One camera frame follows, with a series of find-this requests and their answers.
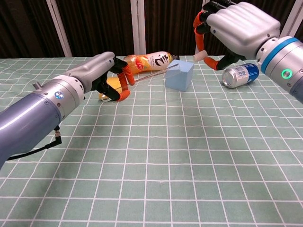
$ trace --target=yellow object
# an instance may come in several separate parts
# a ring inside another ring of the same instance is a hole
[[[118,77],[109,77],[107,78],[107,83],[119,93],[122,93],[121,84]],[[104,94],[99,93],[99,100],[107,100],[108,97]]]
[[[143,55],[132,54],[124,57],[124,61],[127,62],[133,74],[164,70],[175,59],[179,60],[180,58],[165,51]]]

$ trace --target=bottle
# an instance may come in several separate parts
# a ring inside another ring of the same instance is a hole
[[[171,55],[165,51],[142,55],[132,54],[124,57],[124,61],[128,63],[133,74],[143,71],[164,70],[175,59],[180,60],[179,56]]]

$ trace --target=blue can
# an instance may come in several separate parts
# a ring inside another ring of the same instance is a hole
[[[239,87],[254,81],[259,75],[259,69],[254,64],[244,64],[223,72],[223,84],[228,88]]]

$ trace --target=robotic arm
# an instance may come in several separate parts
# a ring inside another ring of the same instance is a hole
[[[121,94],[107,84],[108,71],[118,74]],[[81,104],[85,93],[97,90],[114,101],[127,98],[130,91],[126,78],[130,85],[134,84],[127,63],[112,52],[104,52],[43,86],[35,83],[35,91],[0,113],[0,169],[7,160],[60,144],[58,125]],[[55,130],[56,141],[29,152],[52,130]]]
[[[195,18],[194,28],[199,51],[203,36],[211,32],[228,49],[219,61],[204,62],[223,70],[238,60],[257,60],[261,71],[303,104],[303,43],[280,37],[280,22],[247,2],[210,1]]]

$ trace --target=dark curtain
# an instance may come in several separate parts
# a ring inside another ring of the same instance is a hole
[[[281,22],[281,31],[295,0],[246,0]],[[192,55],[196,43],[193,22],[202,0],[144,0],[146,51]],[[225,55],[226,48],[211,33],[205,35],[209,55]]]
[[[45,0],[0,0],[0,58],[63,57]]]
[[[134,53],[130,0],[57,0],[71,52],[94,56]]]
[[[193,22],[202,0],[144,0],[146,52],[195,52]]]
[[[297,33],[295,34],[295,37],[299,39],[301,42],[303,42],[303,21],[301,22],[297,30]]]
[[[241,0],[234,0],[233,2],[239,3]],[[295,0],[245,0],[245,2],[257,6],[259,9],[280,21],[281,32]],[[205,35],[204,48],[209,55],[225,55],[227,52],[226,47],[211,33]]]

